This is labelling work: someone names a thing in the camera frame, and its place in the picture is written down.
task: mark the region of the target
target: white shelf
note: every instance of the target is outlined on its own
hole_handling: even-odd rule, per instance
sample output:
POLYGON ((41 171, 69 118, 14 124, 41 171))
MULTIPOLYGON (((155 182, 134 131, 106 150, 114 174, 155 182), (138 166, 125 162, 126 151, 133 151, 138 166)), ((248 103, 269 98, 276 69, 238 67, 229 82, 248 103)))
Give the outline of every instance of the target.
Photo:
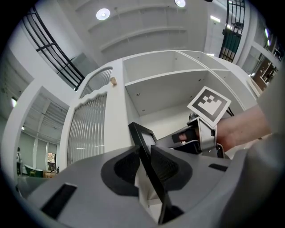
POLYGON ((256 105, 256 98, 251 92, 250 86, 247 84, 246 78, 242 75, 234 74, 231 71, 214 70, 214 72, 231 88, 238 96, 245 109, 256 105))
POLYGON ((200 63, 177 51, 143 53, 124 59, 123 64, 125 83, 162 73, 204 69, 200 63))
POLYGON ((190 102, 204 86, 207 73, 207 69, 181 70, 145 77, 125 86, 139 116, 143 116, 190 102))
POLYGON ((206 55, 203 52, 195 52, 195 51, 181 51, 184 54, 198 60, 202 64, 204 64, 206 67, 210 69, 221 69, 221 70, 227 70, 225 66, 220 64, 218 61, 216 61, 214 58, 212 58, 209 55, 206 55))

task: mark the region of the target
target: ribbed panel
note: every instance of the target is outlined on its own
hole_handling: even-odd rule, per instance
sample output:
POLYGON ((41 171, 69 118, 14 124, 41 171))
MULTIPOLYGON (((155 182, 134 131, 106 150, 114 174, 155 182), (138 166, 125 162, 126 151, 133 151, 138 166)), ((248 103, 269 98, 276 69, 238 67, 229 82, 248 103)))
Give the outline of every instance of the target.
POLYGON ((67 165, 104 153, 104 119, 107 94, 79 106, 71 123, 67 165))
POLYGON ((98 90, 107 85, 110 81, 111 74, 112 68, 105 68, 104 70, 95 74, 85 86, 80 98, 83 98, 85 95, 92 93, 94 90, 98 90))

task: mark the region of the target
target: cable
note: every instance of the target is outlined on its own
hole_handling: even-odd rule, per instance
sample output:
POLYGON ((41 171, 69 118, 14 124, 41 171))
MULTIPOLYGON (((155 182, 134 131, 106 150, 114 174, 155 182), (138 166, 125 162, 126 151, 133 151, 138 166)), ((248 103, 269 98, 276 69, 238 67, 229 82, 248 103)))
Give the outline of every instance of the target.
POLYGON ((232 112, 231 108, 230 108, 230 107, 228 107, 228 109, 230 110, 230 112, 231 112, 232 116, 234 116, 234 113, 232 112))
POLYGON ((228 113, 230 116, 233 116, 232 113, 230 113, 228 110, 227 110, 227 113, 228 113))

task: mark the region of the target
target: black slot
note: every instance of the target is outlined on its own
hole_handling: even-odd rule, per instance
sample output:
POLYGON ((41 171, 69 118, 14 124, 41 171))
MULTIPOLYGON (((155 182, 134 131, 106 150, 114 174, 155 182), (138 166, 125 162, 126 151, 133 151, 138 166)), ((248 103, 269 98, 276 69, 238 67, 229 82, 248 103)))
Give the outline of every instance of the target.
POLYGON ((222 165, 218 165, 218 164, 211 164, 209 165, 210 168, 213 168, 213 169, 217 169, 217 170, 220 170, 222 172, 225 172, 227 171, 228 167, 227 166, 222 166, 222 165))
POLYGON ((75 190, 76 186, 64 184, 41 209, 46 215, 57 219, 75 190))

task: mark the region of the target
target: ceiling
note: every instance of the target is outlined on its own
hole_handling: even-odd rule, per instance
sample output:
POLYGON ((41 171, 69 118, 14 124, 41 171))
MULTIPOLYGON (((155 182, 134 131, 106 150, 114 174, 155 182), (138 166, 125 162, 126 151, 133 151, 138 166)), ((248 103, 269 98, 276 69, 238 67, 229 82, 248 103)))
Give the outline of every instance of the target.
POLYGON ((186 49, 203 51, 207 35, 207 3, 174 0, 69 0, 81 24, 101 51, 104 63, 125 56, 156 51, 186 49), (107 20, 96 12, 110 10, 107 20))
MULTIPOLYGON (((29 83, 15 70, 14 64, 4 59, 0 75, 0 115, 8 119, 13 109, 11 98, 18 99, 29 83)), ((42 91, 32 104, 24 122, 23 132, 44 141, 58 144, 67 114, 67 107, 53 101, 46 91, 42 91)))

